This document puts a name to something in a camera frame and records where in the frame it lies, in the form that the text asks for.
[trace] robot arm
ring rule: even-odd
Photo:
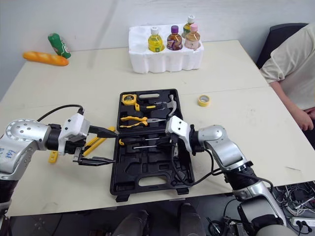
[[[256,235],[261,229],[273,225],[278,226],[277,229],[285,229],[282,235],[289,235],[287,233],[289,229],[285,227],[286,219],[283,211],[264,183],[255,178],[256,175],[251,168],[252,162],[248,161],[239,147],[228,138],[222,126],[212,125],[195,131],[193,125],[189,126],[173,116],[166,126],[166,132],[177,134],[184,141],[186,149],[193,155],[204,149],[212,152],[224,174],[225,181],[230,183],[236,199],[242,202],[238,206],[238,212],[249,235]],[[270,236],[281,235],[279,231],[277,234],[267,232]]]
[[[7,212],[14,188],[37,150],[58,150],[60,155],[74,154],[73,161],[79,165],[110,164],[112,160],[107,158],[82,156],[88,133],[96,133],[100,138],[117,137],[110,130],[90,125],[80,113],[67,119],[63,128],[33,119],[11,122],[0,138],[0,218]]]

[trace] tool case latch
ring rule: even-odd
[[[178,195],[184,195],[189,193],[188,188],[177,188],[176,189]]]
[[[117,196],[117,198],[116,198],[116,202],[117,202],[117,203],[127,202],[128,199],[129,199],[129,196],[130,196],[130,194],[127,194],[127,195],[119,195],[119,196]]]

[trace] baguette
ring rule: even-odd
[[[64,58],[62,56],[58,56],[58,55],[52,55],[49,53],[25,52],[25,53],[23,53],[23,57],[26,60],[46,63],[46,64],[50,64],[50,65],[65,66],[65,65],[69,64],[69,61],[66,58]]]

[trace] open tool case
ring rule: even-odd
[[[176,89],[152,90],[152,91],[133,91],[124,92],[120,95],[119,111],[117,119],[117,130],[119,136],[115,143],[115,153],[113,170],[111,176],[110,192],[116,195],[117,202],[128,201],[130,194],[139,192],[148,192],[164,189],[176,189],[179,195],[189,193],[188,187],[181,183],[175,176],[170,162],[171,155],[174,154],[171,147],[148,147],[134,149],[139,146],[153,146],[157,140],[140,141],[129,145],[121,145],[119,140],[123,138],[144,138],[154,139],[164,137],[167,139],[165,128],[167,120],[170,118],[168,114],[172,108],[163,110],[153,110],[148,112],[136,111],[134,105],[124,105],[122,103],[123,95],[136,94],[136,102],[140,106],[150,106],[161,102],[170,102],[170,95],[173,95],[177,103],[177,109],[174,116],[183,118]],[[148,123],[147,126],[138,125],[132,128],[121,128],[121,125],[133,125],[139,121],[128,120],[121,121],[123,117],[147,117],[166,119],[160,122]],[[178,156],[174,156],[174,163],[178,171],[182,174],[182,178],[188,182],[194,182],[193,171],[189,152],[185,148],[182,140],[178,139]],[[163,177],[166,180],[164,184],[140,186],[139,181],[146,177]]]

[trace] styrofoam box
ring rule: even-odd
[[[179,33],[182,35],[183,26],[177,24]],[[152,26],[136,26],[129,28],[129,56],[134,72],[137,73],[161,73],[164,71],[180,71],[198,69],[201,64],[204,47],[200,43],[197,50],[188,49],[183,38],[183,48],[171,51],[166,47],[167,37],[171,34],[172,25],[161,25],[158,27],[159,35],[162,37],[165,49],[154,53],[148,48],[148,38],[151,35]]]

